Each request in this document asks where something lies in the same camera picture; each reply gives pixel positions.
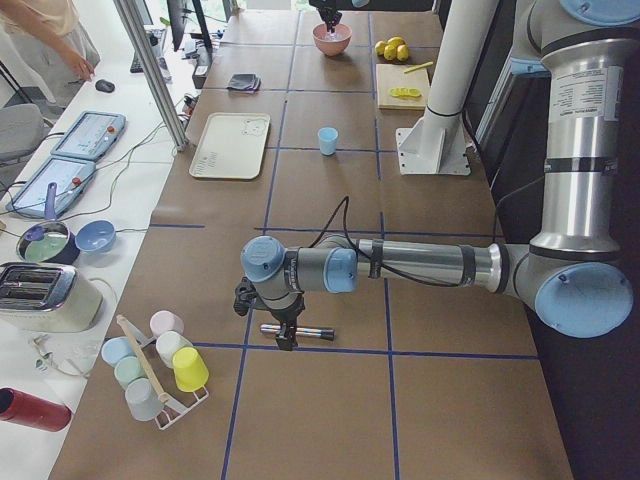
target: toaster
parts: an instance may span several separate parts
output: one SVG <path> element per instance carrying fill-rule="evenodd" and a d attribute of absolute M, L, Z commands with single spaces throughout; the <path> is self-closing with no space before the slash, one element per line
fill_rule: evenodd
<path fill-rule="evenodd" d="M 11 262 L 0 270 L 0 319 L 22 330 L 86 330 L 102 303 L 100 291 L 71 265 Z"/>

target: blue joint cap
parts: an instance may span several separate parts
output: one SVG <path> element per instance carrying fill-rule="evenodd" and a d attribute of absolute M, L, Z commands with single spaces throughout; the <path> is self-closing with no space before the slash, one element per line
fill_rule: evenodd
<path fill-rule="evenodd" d="M 560 0 L 573 18 L 598 27 L 618 27 L 640 20 L 638 0 Z"/>
<path fill-rule="evenodd" d="M 324 286 L 331 293 L 353 292 L 358 278 L 358 256 L 349 248 L 334 248 L 324 264 Z"/>
<path fill-rule="evenodd" d="M 538 290 L 535 307 L 540 319 L 560 333 L 591 338 L 626 320 L 633 307 L 633 291 L 616 267 L 580 263 L 548 278 Z"/>
<path fill-rule="evenodd" d="M 519 77 L 550 77 L 551 73 L 539 60 L 510 57 L 511 73 Z"/>
<path fill-rule="evenodd" d="M 273 277 L 282 266 L 285 248 L 275 238 L 256 237 L 244 246 L 240 263 L 252 282 L 264 282 Z"/>

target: white table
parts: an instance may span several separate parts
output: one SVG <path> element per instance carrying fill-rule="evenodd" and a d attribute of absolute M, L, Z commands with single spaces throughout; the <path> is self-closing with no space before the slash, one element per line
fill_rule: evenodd
<path fill-rule="evenodd" d="M 129 73 L 133 47 L 126 34 L 122 36 L 123 29 L 115 30 L 110 33 L 118 46 L 101 50 L 102 61 L 96 68 L 95 80 L 106 78 L 115 83 L 116 90 L 106 94 L 96 91 L 93 83 L 85 84 L 51 130 L 66 131 L 85 110 L 124 114 L 127 117 L 126 129 L 98 166 L 121 158 L 162 122 L 144 75 Z M 166 54 L 166 60 L 173 77 L 172 83 L 168 85 L 169 92 L 177 104 L 185 93 L 197 93 L 191 81 L 193 67 L 180 60 L 179 54 L 173 52 Z M 27 180 L 44 163 L 55 144 L 56 139 L 46 140 L 17 180 Z M 174 145 L 166 128 L 159 129 L 154 140 L 133 153 L 128 169 L 118 180 L 113 203 L 108 210 L 65 222 L 72 232 L 77 232 L 83 225 L 96 219 L 111 221 L 117 230 L 142 230 L 118 233 L 111 251 L 94 255 L 81 253 L 74 263 L 85 277 L 101 279 L 93 282 L 102 292 L 104 300 L 91 328 L 80 333 L 49 334 L 44 344 L 47 351 L 53 352 L 54 361 L 69 372 L 73 372 L 73 367 L 65 359 L 71 360 L 83 370 L 90 370 L 94 364 L 115 313 L 117 300 L 144 239 L 144 229 L 149 225 L 151 212 L 169 174 L 174 153 Z M 126 158 L 101 170 L 65 216 L 105 207 L 109 202 L 113 180 L 125 165 Z M 2 212 L 8 199 L 5 196 L 2 200 Z M 18 235 L 37 223 L 15 214 L 3 214 L 0 218 L 6 223 L 9 232 Z M 7 233 L 0 235 L 0 263 L 20 260 L 16 254 L 16 243 L 16 237 Z M 71 410 L 75 410 L 86 380 L 82 377 L 65 376 L 52 369 L 45 373 L 36 370 L 37 356 L 27 341 L 37 335 L 37 332 L 21 331 L 0 321 L 0 387 L 12 387 L 54 402 L 65 403 Z M 46 479 L 67 430 L 68 427 L 60 432 L 50 433 L 0 422 L 0 476 L 12 480 Z"/>

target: pink bowl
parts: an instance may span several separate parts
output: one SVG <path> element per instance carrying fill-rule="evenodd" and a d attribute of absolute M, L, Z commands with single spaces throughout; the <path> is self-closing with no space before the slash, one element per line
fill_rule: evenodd
<path fill-rule="evenodd" d="M 324 23 L 313 29 L 313 40 L 316 42 L 316 47 L 328 57 L 344 52 L 351 41 L 351 28 L 339 23 L 335 30 L 335 34 L 330 34 Z"/>

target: blue bowl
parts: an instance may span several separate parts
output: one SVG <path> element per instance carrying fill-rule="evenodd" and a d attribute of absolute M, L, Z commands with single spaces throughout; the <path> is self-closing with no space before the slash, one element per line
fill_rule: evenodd
<path fill-rule="evenodd" d="M 102 253 L 111 250 L 116 241 L 116 229 L 107 220 L 87 223 L 76 234 L 76 247 L 82 252 Z"/>

